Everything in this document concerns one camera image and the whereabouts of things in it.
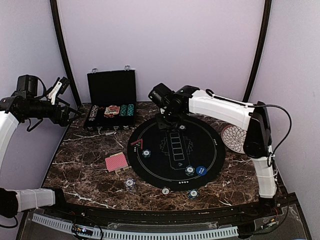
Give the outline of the green chip row left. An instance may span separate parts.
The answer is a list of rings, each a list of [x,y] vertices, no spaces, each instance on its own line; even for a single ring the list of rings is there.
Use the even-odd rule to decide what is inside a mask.
[[[119,116],[125,117],[127,115],[128,106],[126,104],[121,105],[119,110]]]

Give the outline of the red dice set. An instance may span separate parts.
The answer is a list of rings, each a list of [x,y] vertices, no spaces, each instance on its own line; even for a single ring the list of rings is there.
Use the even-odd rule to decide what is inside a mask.
[[[112,115],[111,115],[111,114],[109,114],[109,115],[104,115],[104,117],[105,117],[105,118],[107,118],[107,119],[110,119],[110,118],[114,118],[114,117],[115,117],[115,115],[113,115],[113,114],[112,114]]]

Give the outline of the round black poker mat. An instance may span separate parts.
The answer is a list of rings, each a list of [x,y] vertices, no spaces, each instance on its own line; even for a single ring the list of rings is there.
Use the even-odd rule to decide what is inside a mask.
[[[134,172],[148,184],[172,191],[198,189],[215,180],[221,172],[226,158],[225,145],[208,123],[187,116],[182,125],[186,130],[159,129],[155,118],[151,118],[132,133],[127,144],[127,157]],[[144,158],[143,150],[151,156]],[[192,176],[185,168],[193,166]],[[200,176],[196,168],[204,166],[207,173]]]

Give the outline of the green chip row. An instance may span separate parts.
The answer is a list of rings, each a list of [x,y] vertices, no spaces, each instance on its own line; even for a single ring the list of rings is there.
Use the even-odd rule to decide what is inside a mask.
[[[125,117],[127,115],[128,106],[126,104],[121,105],[119,110],[119,116]]]
[[[134,104],[129,104],[127,106],[126,116],[127,117],[133,117],[134,114],[135,114],[135,105]]]

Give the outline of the clear round dealer button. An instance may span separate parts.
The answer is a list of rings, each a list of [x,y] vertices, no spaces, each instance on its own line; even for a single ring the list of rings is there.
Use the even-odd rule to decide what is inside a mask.
[[[111,105],[108,107],[108,111],[109,112],[117,112],[118,111],[118,107],[115,105]]]

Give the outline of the card deck in case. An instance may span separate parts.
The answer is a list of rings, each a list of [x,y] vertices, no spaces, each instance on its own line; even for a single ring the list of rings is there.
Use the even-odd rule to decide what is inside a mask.
[[[120,107],[119,106],[117,106],[117,107],[118,107],[118,110],[116,112],[109,112],[108,107],[106,107],[105,111],[104,111],[104,115],[118,115],[120,112]]]

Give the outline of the blue green chip stack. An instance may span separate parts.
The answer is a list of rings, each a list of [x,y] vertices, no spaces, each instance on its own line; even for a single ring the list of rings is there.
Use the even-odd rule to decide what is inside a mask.
[[[191,189],[188,193],[187,196],[191,200],[195,200],[199,197],[200,193],[197,189]]]

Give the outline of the white floral patterned plate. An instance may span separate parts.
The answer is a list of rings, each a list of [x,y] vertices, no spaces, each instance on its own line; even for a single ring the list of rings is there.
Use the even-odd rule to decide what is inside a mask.
[[[244,143],[247,131],[235,125],[226,126],[221,132],[221,138],[227,148],[238,154],[245,154]]]

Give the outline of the black poker chip case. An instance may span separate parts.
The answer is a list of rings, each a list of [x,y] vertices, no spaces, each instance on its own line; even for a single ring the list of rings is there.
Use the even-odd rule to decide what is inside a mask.
[[[88,131],[122,130],[135,126],[137,91],[136,72],[133,69],[97,71],[87,74],[91,107],[83,128]],[[105,118],[104,112],[99,111],[94,121],[89,121],[89,115],[94,105],[109,107],[134,104],[134,116],[115,115]]]

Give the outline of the blue tan chip row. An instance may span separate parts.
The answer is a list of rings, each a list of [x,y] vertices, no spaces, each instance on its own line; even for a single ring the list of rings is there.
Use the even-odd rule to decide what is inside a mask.
[[[99,107],[97,105],[92,106],[92,109],[90,111],[89,118],[88,118],[89,121],[92,122],[95,120],[97,113],[98,113],[98,110],[99,110]]]

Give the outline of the green chip row right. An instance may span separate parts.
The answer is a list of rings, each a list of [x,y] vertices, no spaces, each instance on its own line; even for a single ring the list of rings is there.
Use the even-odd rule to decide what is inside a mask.
[[[135,114],[135,105],[134,104],[129,104],[127,106],[126,116],[127,117],[133,117],[134,114]]]

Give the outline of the blue white chip stack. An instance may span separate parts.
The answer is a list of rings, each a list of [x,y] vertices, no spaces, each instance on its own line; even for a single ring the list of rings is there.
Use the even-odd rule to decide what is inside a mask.
[[[127,191],[135,192],[137,190],[136,182],[132,178],[128,178],[124,181],[124,185]]]

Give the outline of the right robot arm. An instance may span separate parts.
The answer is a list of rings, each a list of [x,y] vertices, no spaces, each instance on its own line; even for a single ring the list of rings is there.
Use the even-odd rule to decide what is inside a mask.
[[[266,217],[275,208],[272,198],[276,194],[276,178],[272,164],[272,138],[268,111],[263,102],[241,102],[213,91],[185,85],[178,91],[159,83],[148,94],[160,108],[160,123],[176,127],[189,113],[222,120],[246,131],[243,150],[253,161],[258,180],[258,192],[263,200],[255,205],[255,213]]]

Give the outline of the blue round blind button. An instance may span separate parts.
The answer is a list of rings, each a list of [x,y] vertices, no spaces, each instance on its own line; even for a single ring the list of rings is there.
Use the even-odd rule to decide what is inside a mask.
[[[198,166],[195,171],[199,176],[205,176],[208,170],[204,166]]]

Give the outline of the brown white chip stack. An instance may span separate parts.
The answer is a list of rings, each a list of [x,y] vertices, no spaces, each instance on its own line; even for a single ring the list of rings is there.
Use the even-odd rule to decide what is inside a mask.
[[[168,188],[168,187],[163,187],[162,189],[161,189],[161,194],[163,195],[163,196],[167,196],[167,195],[169,195],[171,193],[171,190],[170,190],[170,188]]]

